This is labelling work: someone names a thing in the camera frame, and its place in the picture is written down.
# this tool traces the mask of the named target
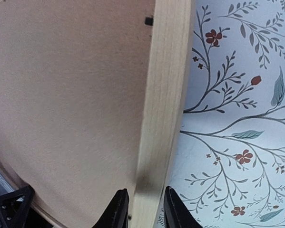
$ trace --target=black bracket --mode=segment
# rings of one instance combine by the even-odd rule
[[[128,191],[118,190],[93,228],[128,228],[128,203]],[[165,228],[202,228],[171,187],[166,187],[164,214]]]
[[[24,228],[33,196],[30,185],[0,195],[0,228]]]

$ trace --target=brown panel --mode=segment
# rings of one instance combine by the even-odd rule
[[[0,4],[0,162],[67,227],[135,188],[153,0]]]

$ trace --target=red flower bud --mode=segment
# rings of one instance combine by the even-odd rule
[[[255,76],[254,78],[252,78],[251,80],[251,85],[256,86],[257,84],[259,84],[262,81],[261,76]]]

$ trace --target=red flower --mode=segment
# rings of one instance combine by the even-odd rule
[[[213,44],[215,47],[217,47],[218,40],[223,37],[223,34],[221,32],[216,34],[216,31],[212,29],[211,32],[206,33],[206,37],[208,38],[206,40],[208,44]]]
[[[233,216],[244,215],[245,214],[244,210],[245,210],[245,207],[241,207],[241,208],[240,207],[235,207],[231,211],[231,213],[233,214]]]
[[[254,78],[251,79],[251,85],[256,86],[262,81],[261,76],[255,76]]]
[[[238,154],[236,159],[239,160],[239,163],[242,165],[244,163],[249,163],[250,158],[253,157],[252,153],[249,153],[249,150],[244,150],[243,154]]]

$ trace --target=floral pattern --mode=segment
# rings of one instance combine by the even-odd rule
[[[203,227],[285,228],[285,0],[196,9],[170,185]]]

